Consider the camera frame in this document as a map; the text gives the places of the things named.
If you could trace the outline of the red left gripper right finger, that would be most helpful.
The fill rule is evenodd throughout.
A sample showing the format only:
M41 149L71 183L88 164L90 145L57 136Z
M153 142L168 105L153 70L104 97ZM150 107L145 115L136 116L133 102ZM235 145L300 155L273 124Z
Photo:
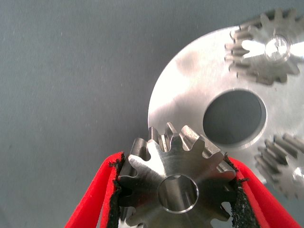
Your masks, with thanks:
M236 171L233 187L237 192L237 199L231 205L234 228L300 227L244 163L227 155L224 161Z

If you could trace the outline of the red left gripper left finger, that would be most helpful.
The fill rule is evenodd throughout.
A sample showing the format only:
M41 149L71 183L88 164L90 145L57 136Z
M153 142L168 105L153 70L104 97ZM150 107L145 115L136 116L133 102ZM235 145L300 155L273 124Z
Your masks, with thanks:
M65 224L66 228L117 228L120 217L118 196L121 187L118 174L124 163L124 153L107 157L85 194Z

